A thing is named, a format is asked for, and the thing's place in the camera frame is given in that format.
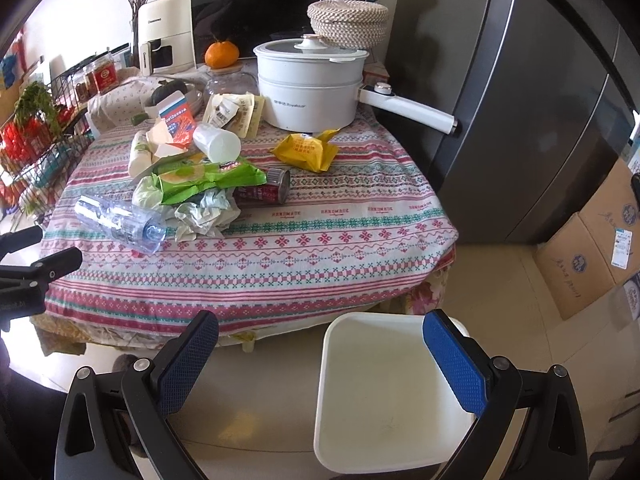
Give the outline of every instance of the white wall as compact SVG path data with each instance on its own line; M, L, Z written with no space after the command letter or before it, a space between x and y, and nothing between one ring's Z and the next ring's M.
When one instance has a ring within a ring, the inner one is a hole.
M393 12L397 0L380 0ZM43 0L25 26L27 65L44 56L52 76L96 52L129 43L127 0ZM384 59L388 40L376 48Z

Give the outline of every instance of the yellow snack bag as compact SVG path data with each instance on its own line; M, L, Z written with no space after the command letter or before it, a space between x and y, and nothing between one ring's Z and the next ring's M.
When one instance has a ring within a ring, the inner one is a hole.
M290 134L271 153L285 164L303 170L321 173L329 169L338 146L329 144L340 130L327 130L317 137L307 134Z

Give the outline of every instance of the screw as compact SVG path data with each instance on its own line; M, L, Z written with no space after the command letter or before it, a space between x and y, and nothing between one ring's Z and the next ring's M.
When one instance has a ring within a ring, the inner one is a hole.
M137 372L143 372L144 370L149 368L150 364L151 362L149 361L149 359L138 359L135 363L133 363L133 369Z
M85 366L85 367L80 368L78 370L78 373L76 374L76 377L78 379L86 379L89 376L90 373L91 373L91 369L89 367Z
M554 366L554 373L555 373L558 377L566 377L566 376L567 376L566 368L565 368L565 367L563 367L562 365L556 365L556 366Z
M498 370L506 370L510 365L511 363L506 357L494 357L494 366L498 368Z

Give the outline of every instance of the spice jar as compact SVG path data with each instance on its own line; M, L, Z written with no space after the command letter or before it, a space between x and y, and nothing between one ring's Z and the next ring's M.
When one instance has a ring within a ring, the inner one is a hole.
M74 88L76 89L76 98L80 104L84 104L89 100L89 89L86 86L84 74L78 72L73 78Z
M86 84L86 90L89 93L89 99L98 95L98 88L95 85L94 74L91 72L91 65L84 67L84 83Z
M89 65L89 68L94 77L98 94L104 95L119 85L116 65L111 58L111 54L105 54L96 59Z
M258 92L258 82L248 72L242 71L242 62L237 62L227 68L209 69L210 81L205 92L207 96L215 94L254 94Z

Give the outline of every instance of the rope basket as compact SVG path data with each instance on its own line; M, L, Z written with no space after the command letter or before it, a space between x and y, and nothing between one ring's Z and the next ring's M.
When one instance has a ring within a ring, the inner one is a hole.
M309 5L306 14L325 43L367 49L385 39L389 9L358 0L322 0Z

